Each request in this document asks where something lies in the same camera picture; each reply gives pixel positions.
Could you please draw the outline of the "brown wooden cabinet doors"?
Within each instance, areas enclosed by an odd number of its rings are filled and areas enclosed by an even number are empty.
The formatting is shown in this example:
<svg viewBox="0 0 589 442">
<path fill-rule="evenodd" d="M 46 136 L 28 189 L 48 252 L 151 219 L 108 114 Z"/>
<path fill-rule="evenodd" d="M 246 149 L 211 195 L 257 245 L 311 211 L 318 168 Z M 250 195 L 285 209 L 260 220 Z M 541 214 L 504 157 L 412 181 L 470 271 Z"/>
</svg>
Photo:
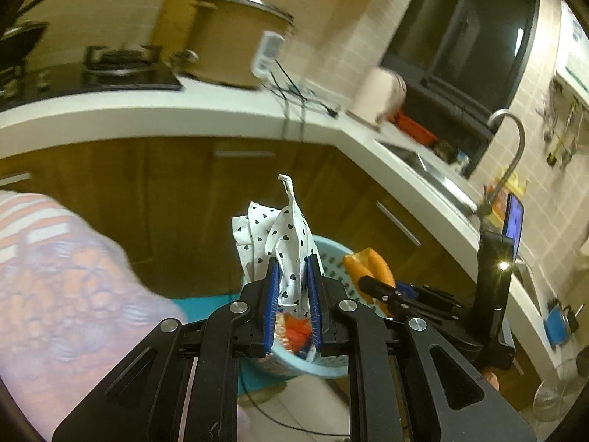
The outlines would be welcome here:
<svg viewBox="0 0 589 442">
<path fill-rule="evenodd" d="M 171 298 L 237 291 L 244 245 L 292 222 L 353 252 L 373 249 L 398 283 L 471 300 L 474 281 L 449 245 L 354 157 L 328 145 L 157 137 L 39 149 L 4 158 L 8 190 L 53 197 L 127 254 L 150 290 Z"/>
</svg>

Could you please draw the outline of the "black wok with lid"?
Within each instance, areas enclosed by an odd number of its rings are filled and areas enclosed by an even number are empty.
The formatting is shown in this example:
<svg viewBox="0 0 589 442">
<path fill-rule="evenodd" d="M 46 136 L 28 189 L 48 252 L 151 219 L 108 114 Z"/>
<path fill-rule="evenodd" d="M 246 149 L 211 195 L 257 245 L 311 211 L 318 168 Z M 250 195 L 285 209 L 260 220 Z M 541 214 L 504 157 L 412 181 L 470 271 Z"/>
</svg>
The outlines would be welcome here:
<svg viewBox="0 0 589 442">
<path fill-rule="evenodd" d="M 13 25 L 2 35 L 0 50 L 2 71 L 20 65 L 43 37 L 49 27 L 48 22 L 32 20 L 18 22 L 18 19 L 44 1 L 33 0 L 23 6 L 16 13 Z"/>
</svg>

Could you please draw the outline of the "black gas stove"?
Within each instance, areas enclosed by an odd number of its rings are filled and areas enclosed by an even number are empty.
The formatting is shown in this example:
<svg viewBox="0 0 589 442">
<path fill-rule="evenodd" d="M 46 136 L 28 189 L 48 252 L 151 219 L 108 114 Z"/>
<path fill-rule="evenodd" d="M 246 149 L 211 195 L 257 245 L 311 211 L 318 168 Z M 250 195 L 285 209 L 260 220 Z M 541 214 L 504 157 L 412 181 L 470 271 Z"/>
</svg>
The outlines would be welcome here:
<svg viewBox="0 0 589 442">
<path fill-rule="evenodd" d="M 161 90 L 180 91 L 182 83 L 161 59 L 163 48 L 142 45 L 111 50 L 89 46 L 80 63 L 29 71 L 25 66 L 1 72 L 1 109 L 78 94 Z"/>
</svg>

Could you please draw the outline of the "white electric kettle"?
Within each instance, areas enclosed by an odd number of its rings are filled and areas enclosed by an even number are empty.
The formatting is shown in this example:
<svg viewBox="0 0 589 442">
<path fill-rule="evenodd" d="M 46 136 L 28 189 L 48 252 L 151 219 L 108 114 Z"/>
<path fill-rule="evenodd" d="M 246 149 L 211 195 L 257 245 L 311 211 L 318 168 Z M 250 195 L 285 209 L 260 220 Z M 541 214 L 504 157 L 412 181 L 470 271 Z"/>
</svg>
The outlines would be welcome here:
<svg viewBox="0 0 589 442">
<path fill-rule="evenodd" d="M 394 116 L 406 97 L 404 78 L 397 72 L 372 67 L 364 75 L 346 113 L 356 121 L 378 128 Z"/>
</svg>

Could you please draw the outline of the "orange peel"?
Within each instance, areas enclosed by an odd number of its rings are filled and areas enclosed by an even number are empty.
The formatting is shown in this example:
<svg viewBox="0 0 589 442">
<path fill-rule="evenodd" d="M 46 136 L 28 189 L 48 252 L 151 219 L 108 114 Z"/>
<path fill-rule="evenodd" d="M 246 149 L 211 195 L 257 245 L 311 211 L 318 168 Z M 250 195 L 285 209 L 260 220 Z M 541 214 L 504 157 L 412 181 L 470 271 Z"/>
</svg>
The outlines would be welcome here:
<svg viewBox="0 0 589 442">
<path fill-rule="evenodd" d="M 389 315 L 387 305 L 384 302 L 375 302 L 369 294 L 364 293 L 359 289 L 359 280 L 362 276 L 371 276 L 390 287 L 396 286 L 393 274 L 382 256 L 374 249 L 367 248 L 363 249 L 361 252 L 355 252 L 352 255 L 345 255 L 342 259 L 342 263 L 355 286 L 355 290 L 360 294 L 362 299 L 368 304 L 376 303 L 385 315 Z"/>
</svg>

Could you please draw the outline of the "beige rice cooker pot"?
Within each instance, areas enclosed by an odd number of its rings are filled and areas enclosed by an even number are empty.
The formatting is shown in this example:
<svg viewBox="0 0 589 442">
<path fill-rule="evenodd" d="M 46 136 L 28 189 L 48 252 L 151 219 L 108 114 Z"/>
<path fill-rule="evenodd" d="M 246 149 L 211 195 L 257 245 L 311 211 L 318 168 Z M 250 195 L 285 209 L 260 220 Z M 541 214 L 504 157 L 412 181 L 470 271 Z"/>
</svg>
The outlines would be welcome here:
<svg viewBox="0 0 589 442">
<path fill-rule="evenodd" d="M 182 49 L 171 56 L 181 73 L 208 83 L 256 89 L 266 81 L 251 74 L 264 31 L 286 37 L 295 19 L 262 0 L 196 0 L 195 17 Z"/>
</svg>

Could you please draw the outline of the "blue-screen smartphone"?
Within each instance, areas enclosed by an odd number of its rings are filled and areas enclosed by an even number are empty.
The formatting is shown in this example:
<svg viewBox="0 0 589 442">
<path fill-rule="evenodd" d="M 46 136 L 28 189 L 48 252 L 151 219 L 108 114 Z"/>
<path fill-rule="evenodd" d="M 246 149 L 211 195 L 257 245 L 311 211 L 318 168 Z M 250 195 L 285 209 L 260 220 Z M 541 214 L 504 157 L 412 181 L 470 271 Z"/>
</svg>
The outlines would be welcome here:
<svg viewBox="0 0 589 442">
<path fill-rule="evenodd" d="M 524 205 L 516 194 L 508 194 L 502 235 L 511 238 L 513 242 L 513 259 L 516 259 L 519 252 L 524 221 Z"/>
</svg>

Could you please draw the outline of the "steel kitchen sink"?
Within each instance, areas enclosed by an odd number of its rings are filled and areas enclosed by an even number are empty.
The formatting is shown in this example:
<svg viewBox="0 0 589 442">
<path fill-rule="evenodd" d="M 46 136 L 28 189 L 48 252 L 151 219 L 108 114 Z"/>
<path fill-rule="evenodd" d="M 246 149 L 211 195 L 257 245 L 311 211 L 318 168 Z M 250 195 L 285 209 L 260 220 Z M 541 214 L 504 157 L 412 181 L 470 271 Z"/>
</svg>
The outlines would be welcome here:
<svg viewBox="0 0 589 442">
<path fill-rule="evenodd" d="M 452 178 L 447 177 L 419 153 L 390 143 L 380 142 L 380 145 L 409 166 L 414 173 L 430 184 L 434 190 L 455 206 L 463 215 L 471 217 L 475 214 L 477 204 L 470 195 L 459 187 Z"/>
</svg>

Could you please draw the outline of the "floral striped tablecloth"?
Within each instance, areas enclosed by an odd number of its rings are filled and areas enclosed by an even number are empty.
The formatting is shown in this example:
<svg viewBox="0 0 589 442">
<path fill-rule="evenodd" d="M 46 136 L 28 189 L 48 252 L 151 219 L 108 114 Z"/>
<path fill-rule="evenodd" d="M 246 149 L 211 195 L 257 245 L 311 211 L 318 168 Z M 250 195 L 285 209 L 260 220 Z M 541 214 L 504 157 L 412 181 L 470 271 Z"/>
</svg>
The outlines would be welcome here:
<svg viewBox="0 0 589 442">
<path fill-rule="evenodd" d="M 182 309 L 126 252 L 44 194 L 1 194 L 1 377 L 44 439 L 151 331 Z"/>
</svg>

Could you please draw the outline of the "chrome sink faucet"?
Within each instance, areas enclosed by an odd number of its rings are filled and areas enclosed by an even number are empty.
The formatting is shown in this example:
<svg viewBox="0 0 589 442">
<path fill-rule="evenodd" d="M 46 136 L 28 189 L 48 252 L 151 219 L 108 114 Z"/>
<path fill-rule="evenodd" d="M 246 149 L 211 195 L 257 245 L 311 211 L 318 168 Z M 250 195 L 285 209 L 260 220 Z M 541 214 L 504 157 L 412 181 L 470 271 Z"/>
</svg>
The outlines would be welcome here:
<svg viewBox="0 0 589 442">
<path fill-rule="evenodd" d="M 496 138 L 483 154 L 472 178 L 481 190 L 475 210 L 480 221 L 491 214 L 493 204 L 516 170 L 526 147 L 524 124 L 510 109 L 493 112 L 487 120 L 487 127 L 496 131 Z"/>
</svg>

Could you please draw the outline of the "white heart-patterned paper napkin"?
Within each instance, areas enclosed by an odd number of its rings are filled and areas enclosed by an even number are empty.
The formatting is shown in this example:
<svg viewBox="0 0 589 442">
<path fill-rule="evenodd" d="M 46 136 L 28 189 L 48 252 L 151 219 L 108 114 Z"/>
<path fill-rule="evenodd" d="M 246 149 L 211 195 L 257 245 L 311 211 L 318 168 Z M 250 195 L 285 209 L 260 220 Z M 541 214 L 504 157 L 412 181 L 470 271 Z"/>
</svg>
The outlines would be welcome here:
<svg viewBox="0 0 589 442">
<path fill-rule="evenodd" d="M 307 220 L 296 201 L 291 177 L 281 173 L 288 203 L 272 208 L 252 201 L 244 215 L 232 218 L 232 232 L 243 270 L 243 282 L 265 277 L 269 260 L 275 257 L 282 271 L 279 309 L 299 319 L 310 315 L 303 282 L 304 259 L 318 249 Z"/>
</svg>

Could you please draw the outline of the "red container on counter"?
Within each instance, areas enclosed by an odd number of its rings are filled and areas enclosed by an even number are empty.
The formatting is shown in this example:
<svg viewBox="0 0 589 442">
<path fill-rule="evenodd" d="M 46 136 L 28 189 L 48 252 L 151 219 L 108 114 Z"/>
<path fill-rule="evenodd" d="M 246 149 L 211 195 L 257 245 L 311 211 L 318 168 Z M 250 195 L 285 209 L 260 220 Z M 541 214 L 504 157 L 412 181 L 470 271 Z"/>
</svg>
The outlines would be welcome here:
<svg viewBox="0 0 589 442">
<path fill-rule="evenodd" d="M 425 127 L 422 127 L 414 119 L 408 117 L 401 111 L 398 111 L 394 115 L 389 115 L 387 120 L 393 123 L 400 132 L 411 137 L 411 139 L 414 139 L 421 146 L 431 148 L 438 141 L 435 134 L 432 134 L 428 129 L 425 129 Z"/>
</svg>

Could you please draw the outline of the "white power strip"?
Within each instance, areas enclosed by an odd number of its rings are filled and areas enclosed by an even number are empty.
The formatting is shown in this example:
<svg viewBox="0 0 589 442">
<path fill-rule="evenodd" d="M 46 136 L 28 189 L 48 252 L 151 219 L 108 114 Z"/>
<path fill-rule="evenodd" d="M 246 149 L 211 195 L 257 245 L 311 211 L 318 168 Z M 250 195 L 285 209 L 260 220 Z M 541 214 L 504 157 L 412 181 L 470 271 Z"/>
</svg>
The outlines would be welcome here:
<svg viewBox="0 0 589 442">
<path fill-rule="evenodd" d="M 268 79 L 271 76 L 272 64 L 279 51 L 282 49 L 285 37 L 274 31 L 262 32 L 258 48 L 251 60 L 251 74 L 260 80 Z"/>
</svg>

